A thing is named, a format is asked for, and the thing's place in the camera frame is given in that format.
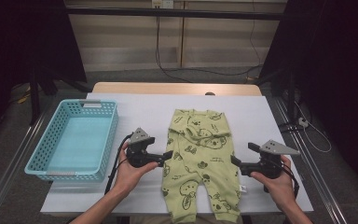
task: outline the basket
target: basket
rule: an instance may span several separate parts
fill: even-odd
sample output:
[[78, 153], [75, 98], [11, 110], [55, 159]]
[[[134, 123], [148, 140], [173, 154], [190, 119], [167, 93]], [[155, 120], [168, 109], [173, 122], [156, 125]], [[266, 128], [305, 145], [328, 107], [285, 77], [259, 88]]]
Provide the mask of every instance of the basket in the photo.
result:
[[25, 173], [47, 181], [102, 181], [117, 121], [115, 101], [61, 101]]

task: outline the person's arm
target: person's arm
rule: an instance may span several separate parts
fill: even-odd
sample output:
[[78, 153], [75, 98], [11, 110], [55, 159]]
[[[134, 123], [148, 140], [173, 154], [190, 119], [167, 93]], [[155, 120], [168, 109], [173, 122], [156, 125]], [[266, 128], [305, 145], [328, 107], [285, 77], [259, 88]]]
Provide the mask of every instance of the person's arm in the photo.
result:
[[[289, 159], [281, 156], [281, 160], [287, 167], [291, 167]], [[278, 178], [269, 179], [258, 172], [252, 172], [251, 177], [267, 187], [272, 200], [277, 204], [278, 208], [286, 214], [291, 223], [312, 223], [298, 206], [293, 191], [292, 178], [287, 173], [282, 172]]]
[[123, 162], [117, 169], [115, 185], [100, 199], [100, 201], [71, 223], [101, 223], [104, 218], [130, 194], [138, 184], [139, 179], [158, 166], [156, 162], [150, 162], [140, 168], [131, 166], [130, 163], [126, 161], [127, 158], [124, 153], [124, 149], [127, 148], [127, 145], [128, 144], [125, 143], [120, 152], [119, 161]]

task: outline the electrical outlet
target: electrical outlet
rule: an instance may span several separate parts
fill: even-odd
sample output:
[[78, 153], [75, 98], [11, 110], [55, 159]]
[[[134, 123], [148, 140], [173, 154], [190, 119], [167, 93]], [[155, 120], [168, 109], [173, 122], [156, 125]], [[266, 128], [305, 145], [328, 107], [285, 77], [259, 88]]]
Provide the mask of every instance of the electrical outlet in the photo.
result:
[[307, 128], [308, 127], [308, 121], [306, 119], [303, 119], [303, 118], [299, 118], [298, 119], [298, 124], [303, 126], [304, 128]]
[[152, 0], [152, 8], [162, 8], [162, 0]]
[[162, 0], [162, 8], [173, 9], [173, 0]]

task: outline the white tag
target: white tag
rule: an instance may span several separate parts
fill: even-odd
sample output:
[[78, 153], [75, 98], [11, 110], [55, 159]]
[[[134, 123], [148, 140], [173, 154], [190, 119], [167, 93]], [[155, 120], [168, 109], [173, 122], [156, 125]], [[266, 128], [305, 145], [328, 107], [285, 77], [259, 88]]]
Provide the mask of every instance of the white tag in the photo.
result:
[[246, 188], [246, 186], [240, 185], [240, 192], [245, 192], [245, 193], [247, 193], [247, 192], [248, 192], [248, 189]]

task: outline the baby pants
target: baby pants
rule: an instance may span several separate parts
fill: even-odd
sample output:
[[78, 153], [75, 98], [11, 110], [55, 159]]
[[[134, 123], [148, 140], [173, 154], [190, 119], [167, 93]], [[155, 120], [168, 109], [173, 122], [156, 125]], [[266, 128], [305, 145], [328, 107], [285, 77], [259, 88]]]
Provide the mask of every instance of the baby pants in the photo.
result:
[[195, 222], [196, 192], [203, 183], [217, 220], [237, 222], [238, 168], [226, 117], [215, 111], [175, 110], [168, 131], [162, 192], [173, 223]]

